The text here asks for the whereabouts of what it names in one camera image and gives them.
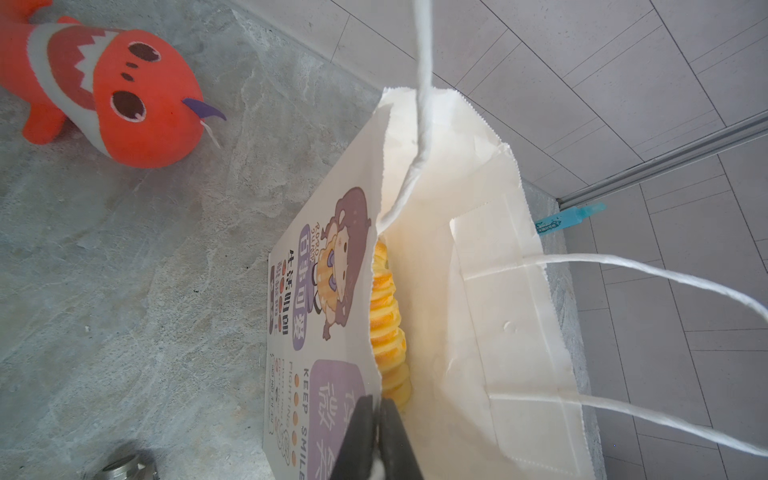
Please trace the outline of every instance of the light blue bottle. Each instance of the light blue bottle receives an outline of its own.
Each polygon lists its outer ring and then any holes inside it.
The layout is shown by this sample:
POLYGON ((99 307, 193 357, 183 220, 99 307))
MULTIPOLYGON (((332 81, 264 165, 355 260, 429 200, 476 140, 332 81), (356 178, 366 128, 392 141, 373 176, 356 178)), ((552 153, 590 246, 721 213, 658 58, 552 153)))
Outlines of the light blue bottle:
POLYGON ((605 204, 603 202, 596 205, 587 205, 581 208, 571 207, 567 210, 563 210, 559 214, 543 218, 536 222, 536 231, 539 235, 546 235, 547 233, 573 227, 574 225, 580 224, 581 221, 590 215, 603 210, 605 210, 605 204))

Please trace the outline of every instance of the gray stone surface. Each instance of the gray stone surface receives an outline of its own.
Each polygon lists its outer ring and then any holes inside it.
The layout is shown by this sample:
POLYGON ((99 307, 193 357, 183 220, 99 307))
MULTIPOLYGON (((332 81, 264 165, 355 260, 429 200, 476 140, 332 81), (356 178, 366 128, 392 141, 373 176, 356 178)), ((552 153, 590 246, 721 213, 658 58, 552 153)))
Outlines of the gray stone surface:
MULTIPOLYGON (((28 105, 0 89, 0 478, 90 478, 136 449, 167 480, 272 478, 266 256, 379 94, 217 2, 56 0, 34 21, 61 15, 165 38, 229 121, 210 122, 221 150, 204 137, 136 170, 71 125, 30 145, 28 105)), ((534 217, 555 212, 526 195, 534 217)), ((544 239, 564 252, 560 233, 544 239)), ((548 272, 588 392, 570 274, 548 272)))

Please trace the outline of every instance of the cartoon girl's face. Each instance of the cartoon girl's face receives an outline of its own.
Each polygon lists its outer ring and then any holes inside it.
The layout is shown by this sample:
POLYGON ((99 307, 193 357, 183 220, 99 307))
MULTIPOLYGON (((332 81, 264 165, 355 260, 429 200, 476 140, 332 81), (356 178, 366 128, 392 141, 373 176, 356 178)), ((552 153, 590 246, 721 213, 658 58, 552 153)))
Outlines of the cartoon girl's face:
POLYGON ((349 231, 344 228, 336 235, 333 245, 333 276, 336 278, 336 294, 340 299, 346 292, 346 251, 349 248, 349 231))

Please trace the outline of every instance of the shark's eye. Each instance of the shark's eye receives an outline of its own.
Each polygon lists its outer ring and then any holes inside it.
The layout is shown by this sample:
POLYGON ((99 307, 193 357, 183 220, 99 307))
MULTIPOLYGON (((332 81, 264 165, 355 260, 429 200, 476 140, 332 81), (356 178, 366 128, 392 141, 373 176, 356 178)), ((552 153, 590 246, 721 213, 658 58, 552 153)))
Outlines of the shark's eye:
POLYGON ((112 110, 123 120, 138 123, 147 117, 147 109, 139 97, 129 91, 116 91, 110 101, 112 110))
POLYGON ((160 61, 160 54, 151 46, 133 41, 128 45, 128 51, 144 61, 160 61))

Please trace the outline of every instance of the plush toy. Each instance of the plush toy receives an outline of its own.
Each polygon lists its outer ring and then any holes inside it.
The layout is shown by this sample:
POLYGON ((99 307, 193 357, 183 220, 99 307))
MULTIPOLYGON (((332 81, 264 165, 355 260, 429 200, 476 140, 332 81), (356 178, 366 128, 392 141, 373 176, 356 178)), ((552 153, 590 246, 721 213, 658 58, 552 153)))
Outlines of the plush toy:
POLYGON ((200 141, 203 103, 189 65, 142 30, 85 27, 74 18, 30 25, 51 0, 0 0, 0 84, 31 104, 24 137, 47 144, 69 118, 103 154, 164 167, 200 141))

